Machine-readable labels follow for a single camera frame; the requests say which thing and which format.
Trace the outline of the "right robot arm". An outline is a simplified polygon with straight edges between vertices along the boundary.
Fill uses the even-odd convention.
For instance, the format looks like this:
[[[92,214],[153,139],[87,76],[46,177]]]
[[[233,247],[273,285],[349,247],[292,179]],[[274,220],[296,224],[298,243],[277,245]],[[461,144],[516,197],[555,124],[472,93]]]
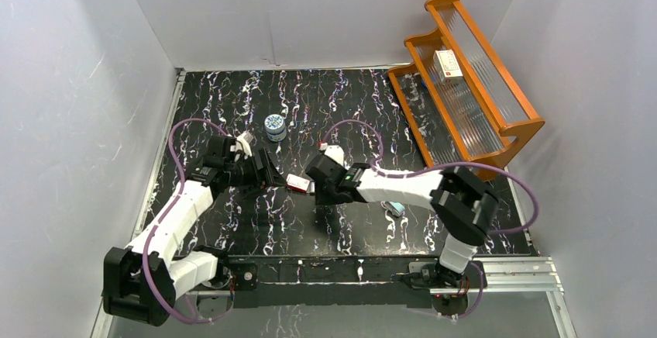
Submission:
[[[398,202],[433,211],[448,232],[435,267],[438,280],[455,287],[488,236],[499,207],[495,192],[463,166],[435,171],[380,173],[366,163],[346,168],[325,154],[305,173],[315,186],[318,205]]]

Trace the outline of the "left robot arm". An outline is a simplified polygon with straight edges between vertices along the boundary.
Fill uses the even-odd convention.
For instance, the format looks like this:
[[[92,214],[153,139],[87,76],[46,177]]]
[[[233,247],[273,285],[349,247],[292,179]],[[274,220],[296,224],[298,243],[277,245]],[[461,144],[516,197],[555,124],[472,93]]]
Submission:
[[[103,262],[105,313],[151,326],[174,314],[175,302],[199,285],[233,283],[226,251],[200,245],[180,257],[189,229],[228,188],[256,197],[285,180],[249,132],[213,136],[204,154],[189,164],[167,204],[125,247],[113,247]]]

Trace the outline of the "white red staple box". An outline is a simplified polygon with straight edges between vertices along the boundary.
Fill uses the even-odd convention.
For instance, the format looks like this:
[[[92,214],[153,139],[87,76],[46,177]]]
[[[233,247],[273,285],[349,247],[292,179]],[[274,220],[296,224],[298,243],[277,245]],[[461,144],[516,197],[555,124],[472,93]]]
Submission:
[[[307,195],[313,195],[315,192],[314,182],[312,180],[295,174],[288,174],[286,176],[286,186],[292,191]]]

